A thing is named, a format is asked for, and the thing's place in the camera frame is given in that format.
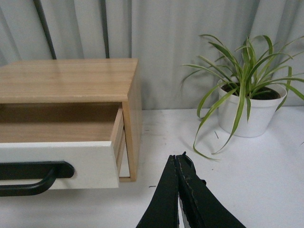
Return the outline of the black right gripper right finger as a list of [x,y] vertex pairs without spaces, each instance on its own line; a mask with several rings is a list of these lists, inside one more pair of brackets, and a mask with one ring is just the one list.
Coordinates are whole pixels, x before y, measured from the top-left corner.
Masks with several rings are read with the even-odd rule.
[[200,179],[193,161],[184,152],[176,156],[179,198],[183,224],[186,228],[243,228],[212,194],[206,181]]

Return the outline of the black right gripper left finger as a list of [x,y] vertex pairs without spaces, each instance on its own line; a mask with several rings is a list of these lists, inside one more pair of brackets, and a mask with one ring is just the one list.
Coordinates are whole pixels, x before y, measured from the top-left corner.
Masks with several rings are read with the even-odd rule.
[[137,225],[138,228],[179,227],[178,186],[175,156],[170,155],[152,200]]

